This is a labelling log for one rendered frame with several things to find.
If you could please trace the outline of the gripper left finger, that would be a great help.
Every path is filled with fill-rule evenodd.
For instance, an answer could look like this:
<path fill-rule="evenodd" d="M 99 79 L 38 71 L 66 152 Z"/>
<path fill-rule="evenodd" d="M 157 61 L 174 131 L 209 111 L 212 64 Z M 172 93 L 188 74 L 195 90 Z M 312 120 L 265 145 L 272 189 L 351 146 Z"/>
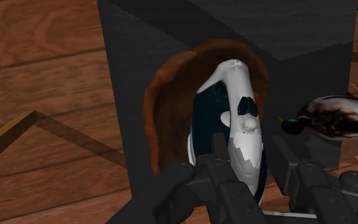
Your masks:
<path fill-rule="evenodd" d="M 267 224 L 230 166 L 225 135 L 214 134 L 211 148 L 195 165 L 168 166 L 106 224 L 181 224 L 198 206 L 207 206 L 211 224 Z"/>

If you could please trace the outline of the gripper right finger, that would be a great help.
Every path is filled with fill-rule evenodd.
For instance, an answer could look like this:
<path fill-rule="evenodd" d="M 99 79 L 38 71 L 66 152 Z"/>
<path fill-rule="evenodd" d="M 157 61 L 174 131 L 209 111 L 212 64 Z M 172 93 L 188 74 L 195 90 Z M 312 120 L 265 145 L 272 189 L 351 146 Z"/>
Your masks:
<path fill-rule="evenodd" d="M 313 212 L 319 224 L 358 224 L 358 171 L 332 176 L 316 161 L 299 160 L 280 136 L 272 136 L 271 173 L 292 212 Z"/>

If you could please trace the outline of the brown and white duck figure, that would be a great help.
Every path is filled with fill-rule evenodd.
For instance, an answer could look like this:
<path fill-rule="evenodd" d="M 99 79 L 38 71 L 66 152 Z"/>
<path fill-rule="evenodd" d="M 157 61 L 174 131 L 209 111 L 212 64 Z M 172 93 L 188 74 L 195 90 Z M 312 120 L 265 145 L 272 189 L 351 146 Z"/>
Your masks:
<path fill-rule="evenodd" d="M 280 125 L 284 132 L 293 135 L 309 127 L 333 141 L 358 140 L 358 97 L 318 97 L 304 105 L 296 118 L 282 120 Z"/>

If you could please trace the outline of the brown round bowl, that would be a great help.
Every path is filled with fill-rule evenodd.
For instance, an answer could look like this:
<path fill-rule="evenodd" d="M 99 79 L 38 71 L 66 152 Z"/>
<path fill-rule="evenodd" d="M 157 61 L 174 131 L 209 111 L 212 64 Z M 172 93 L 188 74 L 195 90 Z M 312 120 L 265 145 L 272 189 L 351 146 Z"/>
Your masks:
<path fill-rule="evenodd" d="M 248 66 L 256 104 L 259 112 L 263 112 L 268 71 L 258 55 L 244 43 L 209 39 L 176 53 L 159 67 L 144 93 L 144 131 L 153 174 L 171 163 L 188 160 L 194 96 L 217 65 L 228 59 L 239 59 Z"/>

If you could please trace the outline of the white and dark blue iron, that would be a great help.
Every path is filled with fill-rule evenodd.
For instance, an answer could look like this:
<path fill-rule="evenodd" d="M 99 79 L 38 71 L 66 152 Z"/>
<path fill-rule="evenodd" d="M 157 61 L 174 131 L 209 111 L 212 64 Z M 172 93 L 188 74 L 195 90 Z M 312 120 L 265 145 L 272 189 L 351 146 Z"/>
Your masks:
<path fill-rule="evenodd" d="M 252 91 L 249 69 L 241 60 L 220 63 L 197 90 L 188 136 L 188 158 L 212 152 L 212 136 L 224 134 L 230 165 L 237 178 L 261 202 L 267 176 L 260 113 Z"/>

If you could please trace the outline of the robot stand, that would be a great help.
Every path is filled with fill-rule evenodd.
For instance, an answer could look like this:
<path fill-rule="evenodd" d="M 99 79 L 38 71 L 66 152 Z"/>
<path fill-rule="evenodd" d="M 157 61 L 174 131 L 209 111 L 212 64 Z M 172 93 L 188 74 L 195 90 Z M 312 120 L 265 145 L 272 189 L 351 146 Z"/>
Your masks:
<path fill-rule="evenodd" d="M 98 0 L 127 172 L 133 195 L 152 177 L 144 91 L 176 52 L 209 38 L 245 43 L 270 75 L 263 134 L 304 157 L 338 164 L 340 144 L 307 130 L 283 133 L 277 118 L 307 101 L 347 91 L 358 0 Z"/>

